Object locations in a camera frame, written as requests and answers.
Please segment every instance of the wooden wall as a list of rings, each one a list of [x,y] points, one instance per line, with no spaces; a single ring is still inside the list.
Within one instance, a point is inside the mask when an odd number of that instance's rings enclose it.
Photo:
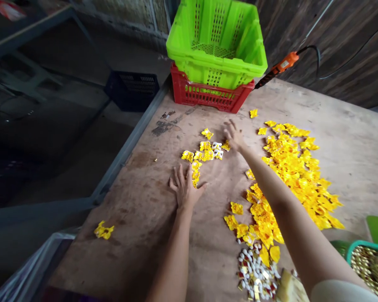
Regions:
[[[269,68],[296,51],[330,0],[248,1],[258,7]],[[378,0],[334,0],[304,46],[322,54],[320,76],[331,74],[378,29]],[[348,65],[333,76],[315,78],[314,51],[300,55],[280,79],[365,108],[378,105],[378,33]]]
[[[331,0],[242,0],[258,8],[269,67],[300,49]],[[102,20],[145,47],[165,53],[180,0],[75,0],[76,9]],[[303,46],[317,45],[320,76],[351,58],[378,29],[378,0],[334,0]],[[280,79],[365,108],[378,106],[378,34],[346,67],[315,78],[316,55],[303,53]]]

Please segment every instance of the green basket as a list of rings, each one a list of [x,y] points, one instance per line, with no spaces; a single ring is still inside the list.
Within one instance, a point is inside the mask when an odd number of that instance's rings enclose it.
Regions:
[[[370,247],[373,250],[378,251],[378,244],[364,241],[364,240],[357,240],[354,242],[334,240],[334,241],[331,241],[331,244],[346,259],[349,265],[351,264],[352,252],[359,245]]]
[[[236,89],[268,67],[256,6],[230,0],[182,0],[168,56],[189,80]]]

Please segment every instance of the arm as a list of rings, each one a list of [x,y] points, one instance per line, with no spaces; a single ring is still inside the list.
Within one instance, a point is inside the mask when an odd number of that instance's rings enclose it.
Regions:
[[[147,296],[147,302],[185,301],[188,285],[189,230],[193,207],[202,196],[207,184],[193,187],[192,165],[189,164],[186,179],[179,165],[179,172],[174,167],[174,180],[169,179],[169,186],[175,192],[178,210],[175,223],[169,237],[165,258],[158,269],[153,285]]]
[[[270,204],[308,296],[317,283],[331,279],[347,281],[368,289],[318,229],[281,178],[246,145],[242,130],[238,131],[232,120],[226,125],[228,127],[224,133],[230,145],[247,161]]]

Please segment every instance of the dark wooden wall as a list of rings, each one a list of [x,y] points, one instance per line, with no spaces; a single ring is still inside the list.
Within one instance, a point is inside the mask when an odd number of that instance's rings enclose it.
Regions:
[[[296,51],[330,0],[258,0],[269,68]],[[327,76],[378,29],[378,0],[334,0],[303,46],[317,45],[320,76]],[[378,105],[378,33],[347,66],[317,80],[312,49],[278,78],[365,108]]]

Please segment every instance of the black cable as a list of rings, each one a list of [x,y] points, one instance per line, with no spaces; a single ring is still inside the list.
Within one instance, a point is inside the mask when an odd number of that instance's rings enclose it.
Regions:
[[[338,69],[336,69],[331,74],[329,74],[327,76],[324,76],[324,77],[319,77],[318,76],[319,75],[319,66],[320,66],[320,52],[319,52],[319,49],[315,45],[308,45],[308,46],[300,49],[299,51],[297,51],[297,55],[301,54],[302,52],[304,52],[308,48],[315,49],[316,56],[317,56],[316,77],[317,77],[318,80],[323,80],[323,79],[326,79],[326,78],[329,78],[329,77],[333,76],[335,73],[337,73],[339,70],[341,70],[344,66],[346,66],[347,64],[349,64],[360,53],[360,51],[375,37],[375,35],[377,33],[378,33],[378,29],[369,37],[369,39],[360,47],[360,49],[358,49],[358,51],[356,51],[356,53],[350,59],[348,59],[347,62],[345,62],[342,66],[340,66]]]
[[[315,45],[308,45],[308,46],[305,46],[304,48],[301,48],[299,51],[296,52],[296,54],[299,55],[309,48],[315,49],[316,58],[317,58],[317,60],[316,60],[316,77],[319,78],[318,77],[319,65],[320,65],[320,51],[319,51],[319,49]]]

